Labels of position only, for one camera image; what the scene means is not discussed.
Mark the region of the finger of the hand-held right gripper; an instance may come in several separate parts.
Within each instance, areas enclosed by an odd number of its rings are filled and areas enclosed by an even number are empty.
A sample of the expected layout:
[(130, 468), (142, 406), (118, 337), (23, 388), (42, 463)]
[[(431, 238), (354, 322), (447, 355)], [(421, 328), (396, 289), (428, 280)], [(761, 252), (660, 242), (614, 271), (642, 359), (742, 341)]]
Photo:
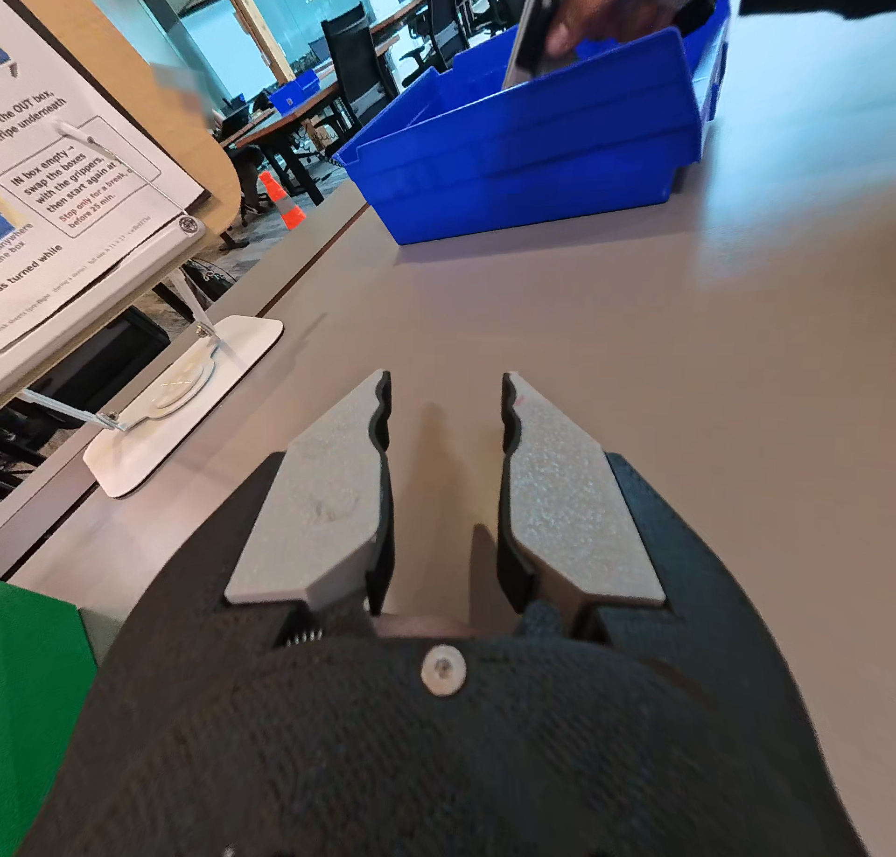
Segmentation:
[(538, 79), (580, 60), (575, 48), (557, 57), (546, 50), (547, 36), (564, 1), (522, 0), (517, 32), (502, 83), (503, 90)]

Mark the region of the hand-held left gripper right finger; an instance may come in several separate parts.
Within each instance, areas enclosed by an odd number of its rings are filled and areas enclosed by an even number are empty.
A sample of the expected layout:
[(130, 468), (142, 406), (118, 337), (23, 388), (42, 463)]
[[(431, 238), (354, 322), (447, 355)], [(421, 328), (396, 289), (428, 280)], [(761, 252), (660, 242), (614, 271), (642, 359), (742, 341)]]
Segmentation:
[(575, 633), (596, 606), (663, 609), (666, 594), (600, 443), (519, 372), (502, 377), (497, 580)]

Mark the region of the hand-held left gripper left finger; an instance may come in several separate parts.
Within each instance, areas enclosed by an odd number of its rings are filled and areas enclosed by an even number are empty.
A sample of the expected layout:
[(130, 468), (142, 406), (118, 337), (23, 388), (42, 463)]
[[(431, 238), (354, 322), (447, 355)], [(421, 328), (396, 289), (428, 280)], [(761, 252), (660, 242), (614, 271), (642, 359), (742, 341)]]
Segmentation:
[(225, 589), (232, 605), (359, 595), (378, 616), (395, 564), (386, 456), (392, 378), (375, 370), (287, 446)]

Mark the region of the blue plastic bin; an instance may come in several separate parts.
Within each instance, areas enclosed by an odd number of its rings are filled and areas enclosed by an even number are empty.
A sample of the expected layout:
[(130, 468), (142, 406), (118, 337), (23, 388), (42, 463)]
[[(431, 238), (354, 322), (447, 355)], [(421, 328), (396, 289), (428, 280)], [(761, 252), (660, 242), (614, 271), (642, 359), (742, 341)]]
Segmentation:
[(702, 158), (730, 15), (715, 0), (687, 36), (585, 41), (502, 90), (513, 27), (428, 70), (335, 157), (401, 245), (665, 203)]
[(287, 116), (315, 96), (321, 89), (320, 80), (314, 70), (308, 70), (297, 79), (272, 91), (269, 100), (273, 108), (282, 116)]

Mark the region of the green plastic bin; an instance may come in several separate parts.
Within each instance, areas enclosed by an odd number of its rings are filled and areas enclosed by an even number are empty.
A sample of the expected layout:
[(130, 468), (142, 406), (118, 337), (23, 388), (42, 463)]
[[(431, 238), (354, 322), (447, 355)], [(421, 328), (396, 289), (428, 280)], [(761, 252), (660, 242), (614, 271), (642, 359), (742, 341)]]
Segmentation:
[(79, 610), (1, 583), (1, 854), (50, 792), (97, 665)]

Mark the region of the person's right hand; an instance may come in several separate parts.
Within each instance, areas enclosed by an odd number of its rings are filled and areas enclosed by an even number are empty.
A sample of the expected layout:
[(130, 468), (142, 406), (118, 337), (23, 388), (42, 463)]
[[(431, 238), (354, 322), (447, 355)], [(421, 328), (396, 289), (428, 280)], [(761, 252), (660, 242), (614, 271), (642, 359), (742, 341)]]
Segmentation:
[(666, 0), (565, 0), (546, 36), (545, 53), (565, 56), (583, 40), (636, 40), (668, 27), (677, 10)]

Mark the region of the black office chair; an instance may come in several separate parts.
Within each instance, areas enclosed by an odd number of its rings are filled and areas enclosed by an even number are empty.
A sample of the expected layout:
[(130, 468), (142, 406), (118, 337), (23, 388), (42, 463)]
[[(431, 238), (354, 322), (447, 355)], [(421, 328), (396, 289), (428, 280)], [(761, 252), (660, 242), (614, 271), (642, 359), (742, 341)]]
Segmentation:
[(428, 37), (431, 47), (425, 56), (418, 47), (402, 57), (412, 57), (418, 65), (418, 69), (402, 81), (404, 87), (428, 69), (439, 72), (450, 70), (454, 66), (454, 57), (469, 49), (456, 0), (427, 0), (427, 9), (409, 21), (408, 30), (413, 37)]
[(385, 61), (376, 54), (362, 2), (321, 26), (342, 104), (350, 115), (350, 135), (355, 135), (395, 101), (399, 91)]

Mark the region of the instruction sheet on stand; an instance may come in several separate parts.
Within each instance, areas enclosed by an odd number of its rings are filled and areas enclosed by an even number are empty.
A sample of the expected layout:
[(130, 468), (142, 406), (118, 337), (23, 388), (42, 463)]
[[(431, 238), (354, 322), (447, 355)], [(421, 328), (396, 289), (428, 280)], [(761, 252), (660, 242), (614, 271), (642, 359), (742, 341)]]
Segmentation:
[[(101, 428), (86, 448), (84, 462), (106, 495), (119, 498), (140, 487), (173, 455), (275, 345), (283, 324), (240, 315), (212, 321), (187, 284), (184, 263), (230, 225), (238, 208), (237, 174), (211, 136), (199, 99), (179, 97), (175, 87), (161, 86), (150, 65), (92, 0), (5, 1), (205, 190), (175, 222), (28, 336), (6, 350), (1, 345), (2, 405), (18, 398)], [(197, 340), (129, 405), (92, 413), (33, 389), (35, 381), (163, 278), (170, 278), (188, 305)]]

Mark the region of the wooden office desk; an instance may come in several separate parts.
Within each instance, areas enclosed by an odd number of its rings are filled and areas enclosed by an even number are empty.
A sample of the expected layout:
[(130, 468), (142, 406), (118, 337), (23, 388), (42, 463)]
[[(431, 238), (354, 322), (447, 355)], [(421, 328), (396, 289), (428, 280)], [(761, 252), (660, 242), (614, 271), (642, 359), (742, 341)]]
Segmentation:
[(336, 138), (327, 146), (317, 149), (315, 155), (338, 166), (340, 162), (335, 157), (337, 152), (360, 133), (364, 124), (355, 114), (354, 105), (344, 96), (339, 67), (329, 62), (325, 67), (315, 69), (315, 72), (322, 82), (317, 92), (286, 114), (274, 109), (262, 122), (253, 124), (245, 135), (234, 137), (230, 143), (235, 148), (259, 146), (269, 162), (277, 157), (281, 158), (285, 168), (296, 180), (297, 190), (291, 186), (290, 179), (284, 179), (283, 186), (291, 195), (304, 191), (314, 205), (319, 206), (324, 197), (316, 179), (303, 165), (302, 156), (293, 144), (293, 137), (303, 132), (308, 140), (314, 140), (312, 132), (318, 127), (316, 119), (322, 111), (330, 110), (331, 114), (322, 120), (322, 125), (330, 126), (335, 131)]

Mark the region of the orange striped traffic cone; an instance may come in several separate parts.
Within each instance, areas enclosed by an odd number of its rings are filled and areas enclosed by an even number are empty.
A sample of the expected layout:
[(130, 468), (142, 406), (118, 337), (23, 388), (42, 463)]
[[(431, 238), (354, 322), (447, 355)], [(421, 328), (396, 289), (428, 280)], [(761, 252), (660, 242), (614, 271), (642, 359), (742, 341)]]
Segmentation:
[(293, 231), (307, 218), (305, 212), (297, 205), (293, 197), (280, 181), (267, 170), (263, 170), (259, 179), (270, 201), (275, 205), (288, 231)]

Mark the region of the printed instruction sheet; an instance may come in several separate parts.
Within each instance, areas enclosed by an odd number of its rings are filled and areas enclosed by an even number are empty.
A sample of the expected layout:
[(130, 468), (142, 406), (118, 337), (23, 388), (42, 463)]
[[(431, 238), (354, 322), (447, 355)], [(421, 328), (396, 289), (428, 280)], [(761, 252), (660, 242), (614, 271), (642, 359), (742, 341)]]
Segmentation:
[(1, 344), (175, 222), (204, 188), (5, 0)]

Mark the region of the wooden frame beam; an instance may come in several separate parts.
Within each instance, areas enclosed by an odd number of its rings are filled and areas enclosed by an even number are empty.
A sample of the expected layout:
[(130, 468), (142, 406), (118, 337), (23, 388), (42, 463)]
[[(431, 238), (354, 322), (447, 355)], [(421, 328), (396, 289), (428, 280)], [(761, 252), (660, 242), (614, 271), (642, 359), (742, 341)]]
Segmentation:
[(229, 0), (241, 27), (252, 37), (264, 62), (280, 86), (295, 79), (287, 57), (254, 0)]

